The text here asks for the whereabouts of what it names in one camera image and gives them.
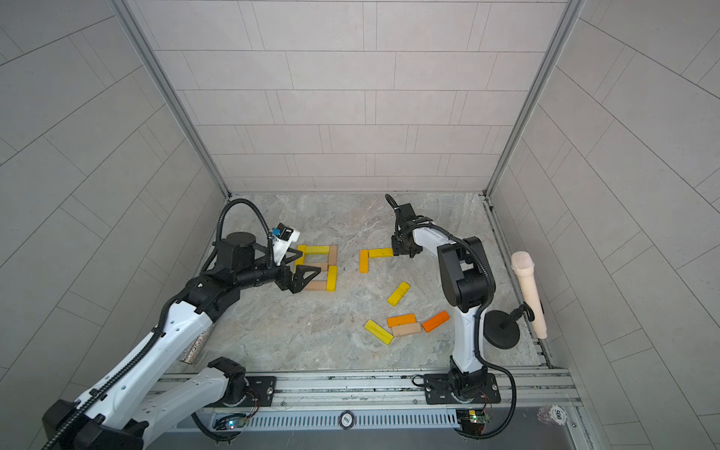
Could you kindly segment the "yellow block pair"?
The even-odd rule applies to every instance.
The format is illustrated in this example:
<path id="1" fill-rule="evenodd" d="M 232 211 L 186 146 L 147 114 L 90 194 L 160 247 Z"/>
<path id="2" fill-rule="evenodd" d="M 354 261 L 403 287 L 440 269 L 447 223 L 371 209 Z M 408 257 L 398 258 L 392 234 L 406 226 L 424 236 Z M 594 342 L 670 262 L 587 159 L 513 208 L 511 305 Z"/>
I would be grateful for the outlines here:
<path id="1" fill-rule="evenodd" d="M 397 305 L 399 305 L 399 302 L 401 302 L 401 300 L 403 300 L 404 296 L 406 296 L 406 294 L 408 294 L 408 292 L 410 291 L 410 288 L 411 288 L 411 285 L 409 283 L 402 282 L 399 285 L 399 287 L 397 287 L 397 289 L 393 292 L 393 294 L 391 294 L 388 297 L 388 300 L 387 300 L 388 304 L 390 306 L 392 306 L 393 308 L 397 307 Z"/>
<path id="2" fill-rule="evenodd" d="M 394 256 L 393 249 L 369 249 L 369 258 L 390 258 Z"/>

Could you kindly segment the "yellow block bottom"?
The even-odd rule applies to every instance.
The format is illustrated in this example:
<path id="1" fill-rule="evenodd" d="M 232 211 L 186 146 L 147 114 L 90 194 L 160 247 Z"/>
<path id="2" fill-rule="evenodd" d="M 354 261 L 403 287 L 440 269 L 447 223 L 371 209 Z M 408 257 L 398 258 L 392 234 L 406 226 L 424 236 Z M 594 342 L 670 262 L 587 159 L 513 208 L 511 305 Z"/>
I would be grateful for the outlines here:
<path id="1" fill-rule="evenodd" d="M 337 289 L 337 280 L 338 280 L 337 266 L 334 266 L 334 265 L 328 266 L 325 289 L 328 292 L 335 292 L 335 290 Z"/>

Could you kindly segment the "orange block small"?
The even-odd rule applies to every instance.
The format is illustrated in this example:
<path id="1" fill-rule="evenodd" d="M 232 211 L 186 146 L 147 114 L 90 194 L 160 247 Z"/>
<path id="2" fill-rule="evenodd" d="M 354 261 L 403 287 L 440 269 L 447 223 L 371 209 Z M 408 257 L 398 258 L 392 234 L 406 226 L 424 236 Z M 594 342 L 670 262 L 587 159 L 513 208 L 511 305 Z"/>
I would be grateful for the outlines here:
<path id="1" fill-rule="evenodd" d="M 361 274 L 369 273 L 369 251 L 367 249 L 360 251 L 359 272 Z"/>

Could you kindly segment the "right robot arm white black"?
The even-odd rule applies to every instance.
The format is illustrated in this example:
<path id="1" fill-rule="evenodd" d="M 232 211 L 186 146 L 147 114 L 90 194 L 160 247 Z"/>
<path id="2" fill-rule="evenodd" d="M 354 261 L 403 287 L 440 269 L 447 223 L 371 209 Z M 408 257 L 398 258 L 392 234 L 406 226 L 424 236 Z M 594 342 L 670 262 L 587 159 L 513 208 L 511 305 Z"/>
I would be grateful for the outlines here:
<path id="1" fill-rule="evenodd" d="M 417 215 L 411 204 L 398 204 L 389 194 L 385 199 L 395 214 L 393 253 L 413 258 L 428 251 L 437 258 L 442 292 L 454 308 L 451 389 L 455 396 L 470 399 L 491 384 L 488 369 L 492 365 L 485 358 L 483 332 L 496 282 L 483 244 L 474 236 L 451 234 L 429 217 Z"/>

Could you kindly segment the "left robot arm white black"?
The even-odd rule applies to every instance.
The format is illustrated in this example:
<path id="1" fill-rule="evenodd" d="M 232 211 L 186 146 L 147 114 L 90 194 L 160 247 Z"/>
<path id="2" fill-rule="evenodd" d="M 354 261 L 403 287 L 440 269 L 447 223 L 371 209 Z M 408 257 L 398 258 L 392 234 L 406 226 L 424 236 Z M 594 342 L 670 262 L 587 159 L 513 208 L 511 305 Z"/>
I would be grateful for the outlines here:
<path id="1" fill-rule="evenodd" d="M 163 305 L 152 331 L 92 388 L 74 401 L 56 401 L 45 412 L 46 448 L 144 449 L 207 405 L 234 407 L 254 399 L 246 369 L 219 357 L 187 382 L 145 400 L 168 367 L 239 301 L 243 290 L 272 282 L 298 294 L 320 274 L 318 267 L 290 267 L 303 255 L 293 247 L 298 237 L 297 230 L 279 225 L 266 245 L 249 232 L 218 238 L 204 270 Z"/>

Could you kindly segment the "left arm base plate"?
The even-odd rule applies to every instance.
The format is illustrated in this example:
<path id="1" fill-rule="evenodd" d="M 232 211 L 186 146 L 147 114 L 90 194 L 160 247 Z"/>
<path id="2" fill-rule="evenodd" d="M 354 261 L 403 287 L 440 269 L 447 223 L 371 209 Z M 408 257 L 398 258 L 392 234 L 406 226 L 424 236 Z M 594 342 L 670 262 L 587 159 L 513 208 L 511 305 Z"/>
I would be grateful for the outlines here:
<path id="1" fill-rule="evenodd" d="M 225 393 L 214 407 L 251 408 L 272 405 L 277 378 L 273 376 L 250 376 L 230 380 Z"/>

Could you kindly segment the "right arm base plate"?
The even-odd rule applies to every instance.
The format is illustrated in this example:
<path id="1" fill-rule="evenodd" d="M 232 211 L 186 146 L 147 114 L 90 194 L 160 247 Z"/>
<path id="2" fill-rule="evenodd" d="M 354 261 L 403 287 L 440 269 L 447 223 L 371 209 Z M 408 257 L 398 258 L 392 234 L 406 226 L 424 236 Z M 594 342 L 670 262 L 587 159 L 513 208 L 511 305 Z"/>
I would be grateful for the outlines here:
<path id="1" fill-rule="evenodd" d="M 428 405 L 496 404 L 502 400 L 496 377 L 490 372 L 426 374 L 422 387 Z"/>

